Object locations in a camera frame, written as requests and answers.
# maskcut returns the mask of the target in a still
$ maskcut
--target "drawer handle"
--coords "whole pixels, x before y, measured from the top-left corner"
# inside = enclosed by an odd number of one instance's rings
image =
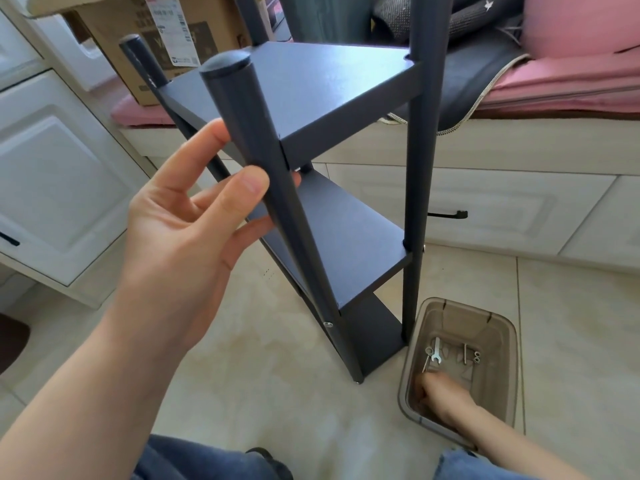
[[[12,246],[16,246],[16,247],[20,246],[20,241],[17,241],[16,239],[12,238],[11,236],[8,236],[4,232],[0,232],[0,237],[2,237],[5,241],[7,241]]]
[[[429,217],[441,217],[443,219],[466,219],[469,217],[469,213],[466,210],[459,210],[455,214],[436,214],[435,212],[428,212]]]

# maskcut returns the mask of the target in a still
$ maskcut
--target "transparent bin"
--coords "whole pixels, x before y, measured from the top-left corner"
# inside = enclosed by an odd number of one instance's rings
[[[398,404],[407,418],[464,447],[474,448],[418,401],[415,378],[440,338],[442,363],[429,361],[428,371],[442,370],[465,387],[476,404],[513,426],[518,391],[518,343],[513,324],[501,315],[443,298],[422,302],[404,361]],[[467,344],[467,364],[463,349]],[[474,362],[479,352],[479,363]]]

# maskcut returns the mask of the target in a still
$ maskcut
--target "tile floor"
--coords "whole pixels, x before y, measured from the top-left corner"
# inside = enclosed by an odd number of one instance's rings
[[[398,275],[377,291],[398,316],[401,286]],[[516,427],[596,478],[630,478],[640,470],[632,450],[638,290],[638,277],[428,246],[420,299],[440,296],[512,320],[524,372]],[[0,434],[102,310],[37,286],[10,314],[30,323],[32,337],[0,376]],[[396,355],[355,385],[277,266],[252,246],[154,430],[231,449],[265,446],[296,478],[430,478],[449,443],[399,411],[403,360]]]

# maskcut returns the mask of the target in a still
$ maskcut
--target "hand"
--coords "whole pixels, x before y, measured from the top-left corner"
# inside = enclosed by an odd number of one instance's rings
[[[416,391],[420,402],[453,428],[464,412],[476,407],[469,392],[442,371],[418,375]]]
[[[131,201],[125,263],[103,320],[117,343],[181,358],[209,329],[242,252],[273,228],[270,217],[239,227],[269,186],[258,167],[187,195],[229,139],[222,120],[210,122]]]

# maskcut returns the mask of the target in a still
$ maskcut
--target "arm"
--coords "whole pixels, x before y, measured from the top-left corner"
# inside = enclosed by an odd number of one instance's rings
[[[478,446],[494,465],[541,479],[587,478],[477,406],[468,391],[443,372],[423,374],[419,383],[423,401],[444,423]]]
[[[212,121],[133,199],[112,305],[0,442],[4,480],[130,478],[169,382],[209,328],[231,269],[273,228],[268,217],[239,227],[268,188],[259,168],[188,197],[228,139],[222,121]]]

